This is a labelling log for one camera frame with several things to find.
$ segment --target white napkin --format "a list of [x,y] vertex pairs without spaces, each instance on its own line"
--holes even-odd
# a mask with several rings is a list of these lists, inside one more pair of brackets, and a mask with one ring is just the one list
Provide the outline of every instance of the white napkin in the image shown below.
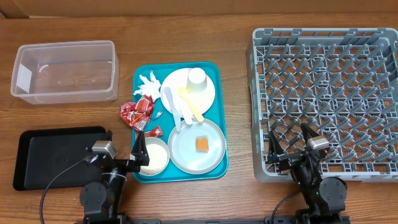
[[139,75],[139,78],[144,82],[144,84],[138,86],[139,90],[136,90],[134,92],[134,95],[140,94],[141,96],[144,95],[150,96],[152,100],[155,102],[155,100],[160,97],[159,88],[161,84],[156,79],[154,72],[150,71],[150,81],[146,77],[143,77],[142,75]]

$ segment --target black tray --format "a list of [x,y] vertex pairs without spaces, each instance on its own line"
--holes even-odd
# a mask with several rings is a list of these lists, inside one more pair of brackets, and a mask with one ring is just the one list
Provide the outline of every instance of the black tray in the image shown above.
[[[87,147],[105,136],[101,126],[26,131],[19,138],[14,183],[16,190],[45,189],[66,168],[82,160]],[[100,181],[102,171],[79,164],[61,175],[51,188],[79,187]]]

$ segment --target wooden table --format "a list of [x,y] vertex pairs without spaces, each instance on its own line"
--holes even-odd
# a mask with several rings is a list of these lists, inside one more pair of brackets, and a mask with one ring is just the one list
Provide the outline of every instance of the wooden table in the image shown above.
[[[89,19],[0,20],[0,223],[39,223],[42,190],[17,192],[12,178],[18,139],[32,129],[100,125],[111,129],[120,158],[128,158],[131,130],[118,107],[131,99],[132,74],[141,65],[212,61],[220,69],[228,135],[229,169],[218,180],[126,184],[121,210],[133,218],[162,220],[263,218],[271,215],[295,184],[265,184],[253,175],[251,105],[245,50],[258,27],[393,27],[398,14],[275,14],[206,17],[114,17]],[[30,105],[10,94],[12,68],[24,44],[112,40],[119,58],[116,101]],[[397,223],[398,184],[348,183],[345,215],[353,223]],[[83,218],[81,188],[50,190],[46,223]],[[305,207],[301,196],[289,200],[279,215]]]

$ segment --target clear plastic container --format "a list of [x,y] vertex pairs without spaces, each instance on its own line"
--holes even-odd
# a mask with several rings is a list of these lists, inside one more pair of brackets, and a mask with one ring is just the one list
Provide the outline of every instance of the clear plastic container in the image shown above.
[[11,94],[32,104],[118,98],[119,61],[108,40],[23,45]]

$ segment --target candy wrapper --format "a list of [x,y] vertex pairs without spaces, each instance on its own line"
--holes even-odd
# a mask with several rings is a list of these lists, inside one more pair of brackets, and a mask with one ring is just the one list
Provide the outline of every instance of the candy wrapper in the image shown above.
[[143,96],[137,103],[127,102],[121,105],[119,115],[131,128],[142,131],[152,116],[154,105],[151,97]]
[[163,131],[160,128],[160,126],[156,126],[154,129],[152,129],[151,131],[147,131],[144,133],[145,134],[145,138],[147,137],[161,137],[163,136]]

